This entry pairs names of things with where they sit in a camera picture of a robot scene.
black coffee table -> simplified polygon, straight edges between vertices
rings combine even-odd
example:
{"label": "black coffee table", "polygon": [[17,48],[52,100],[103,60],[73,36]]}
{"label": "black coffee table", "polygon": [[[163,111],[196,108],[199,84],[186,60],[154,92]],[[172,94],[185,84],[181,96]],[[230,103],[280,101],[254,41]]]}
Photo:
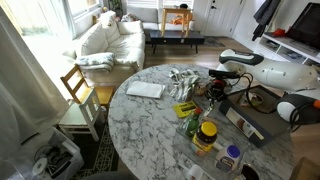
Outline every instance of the black coffee table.
{"label": "black coffee table", "polygon": [[161,31],[154,30],[150,32],[153,54],[156,51],[157,44],[185,44],[195,45],[196,53],[198,54],[198,45],[204,43],[204,37],[199,32],[190,31],[189,36],[185,37],[185,32],[181,31],[165,31],[164,36],[161,36]]}

bottle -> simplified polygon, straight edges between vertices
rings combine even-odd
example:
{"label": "bottle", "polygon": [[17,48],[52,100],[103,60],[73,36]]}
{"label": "bottle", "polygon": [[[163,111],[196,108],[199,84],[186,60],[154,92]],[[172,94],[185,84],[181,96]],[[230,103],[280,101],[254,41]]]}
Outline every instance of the bottle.
{"label": "bottle", "polygon": [[233,171],[238,165],[239,157],[239,148],[235,145],[230,145],[218,152],[214,166],[224,172]]}
{"label": "bottle", "polygon": [[191,148],[199,156],[209,152],[217,139],[217,127],[213,122],[206,121],[201,124],[192,138]]}
{"label": "bottle", "polygon": [[183,122],[182,129],[185,131],[185,134],[192,138],[195,131],[199,126],[199,116],[201,114],[201,108],[197,107]]}

white robot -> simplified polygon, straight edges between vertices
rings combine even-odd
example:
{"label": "white robot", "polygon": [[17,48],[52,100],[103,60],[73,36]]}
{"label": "white robot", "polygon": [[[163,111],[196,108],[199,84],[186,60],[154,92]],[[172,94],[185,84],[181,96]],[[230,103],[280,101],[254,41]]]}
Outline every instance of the white robot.
{"label": "white robot", "polygon": [[219,71],[239,75],[247,72],[259,83],[287,92],[277,105],[277,111],[284,120],[297,121],[299,125],[320,122],[320,109],[314,105],[320,99],[320,83],[313,67],[274,61],[232,49],[223,51],[219,61]]}

yellow lid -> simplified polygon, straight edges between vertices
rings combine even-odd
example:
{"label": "yellow lid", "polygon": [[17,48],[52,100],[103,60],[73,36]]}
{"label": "yellow lid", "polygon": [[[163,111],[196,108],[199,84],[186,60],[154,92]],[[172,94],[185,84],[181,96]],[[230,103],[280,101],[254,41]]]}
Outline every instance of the yellow lid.
{"label": "yellow lid", "polygon": [[204,122],[201,125],[201,131],[207,136],[214,136],[217,134],[217,127],[212,122]]}

television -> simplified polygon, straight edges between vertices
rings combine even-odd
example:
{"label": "television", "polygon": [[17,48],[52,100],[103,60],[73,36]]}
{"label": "television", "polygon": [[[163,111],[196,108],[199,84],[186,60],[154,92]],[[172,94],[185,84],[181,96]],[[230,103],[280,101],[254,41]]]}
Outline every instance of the television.
{"label": "television", "polygon": [[320,51],[320,4],[308,3],[287,36],[309,46],[310,51]]}

